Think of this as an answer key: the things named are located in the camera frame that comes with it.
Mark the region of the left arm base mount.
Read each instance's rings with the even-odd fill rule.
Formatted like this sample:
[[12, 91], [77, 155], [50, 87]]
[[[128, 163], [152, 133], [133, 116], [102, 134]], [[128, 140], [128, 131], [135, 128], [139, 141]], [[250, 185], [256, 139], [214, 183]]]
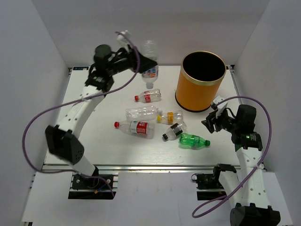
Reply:
[[110, 185], [114, 195], [117, 191], [117, 175], [100, 175], [106, 182], [100, 179], [83, 178], [74, 174], [69, 189], [69, 200], [113, 200], [112, 193], [107, 185]]

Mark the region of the blue-label clear bottle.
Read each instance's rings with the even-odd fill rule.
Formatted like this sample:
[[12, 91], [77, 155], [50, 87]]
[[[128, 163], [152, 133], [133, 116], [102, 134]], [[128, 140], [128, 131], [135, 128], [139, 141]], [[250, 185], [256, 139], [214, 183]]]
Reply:
[[[145, 40], [141, 45], [141, 54], [154, 61], [158, 61], [158, 47], [155, 41]], [[158, 78], [158, 65], [142, 73], [142, 79], [147, 89], [153, 89], [154, 82]]]

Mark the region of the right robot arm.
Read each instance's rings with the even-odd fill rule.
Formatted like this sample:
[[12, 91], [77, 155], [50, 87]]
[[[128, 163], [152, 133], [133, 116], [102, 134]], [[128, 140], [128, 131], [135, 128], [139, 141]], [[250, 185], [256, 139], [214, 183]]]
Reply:
[[229, 116], [227, 105], [212, 106], [202, 124], [210, 133], [225, 130], [231, 134], [232, 143], [240, 164], [240, 177], [232, 165], [219, 163], [214, 168], [212, 181], [224, 188], [231, 205], [232, 226], [276, 226], [280, 223], [279, 211], [270, 205], [263, 180], [262, 141], [254, 131], [256, 109], [240, 105], [236, 116]]

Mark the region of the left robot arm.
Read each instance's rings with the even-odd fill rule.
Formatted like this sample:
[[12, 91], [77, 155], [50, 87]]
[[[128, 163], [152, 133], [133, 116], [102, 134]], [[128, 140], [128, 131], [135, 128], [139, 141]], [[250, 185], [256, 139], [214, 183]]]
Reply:
[[49, 152], [80, 173], [88, 187], [96, 187], [99, 176], [96, 166], [84, 156], [84, 146], [79, 141], [82, 128], [112, 88], [115, 74], [128, 69], [144, 73], [157, 64], [130, 46], [113, 52], [109, 45], [99, 45], [95, 48], [94, 63], [90, 66], [79, 102], [73, 104], [67, 115], [55, 126], [46, 128]]

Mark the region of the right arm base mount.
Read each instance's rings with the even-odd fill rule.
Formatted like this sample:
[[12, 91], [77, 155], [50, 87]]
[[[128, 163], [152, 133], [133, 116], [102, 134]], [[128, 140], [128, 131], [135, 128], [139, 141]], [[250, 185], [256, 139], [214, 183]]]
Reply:
[[197, 200], [208, 201], [225, 196], [222, 185], [216, 181], [213, 174], [195, 173], [191, 181], [197, 185]]

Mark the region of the green plastic bottle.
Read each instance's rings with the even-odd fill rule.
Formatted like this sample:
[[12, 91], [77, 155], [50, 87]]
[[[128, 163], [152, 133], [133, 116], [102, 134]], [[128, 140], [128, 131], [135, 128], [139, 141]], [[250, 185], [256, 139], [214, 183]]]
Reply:
[[197, 135], [182, 133], [179, 138], [179, 147], [184, 149], [200, 150], [209, 147], [211, 142]]

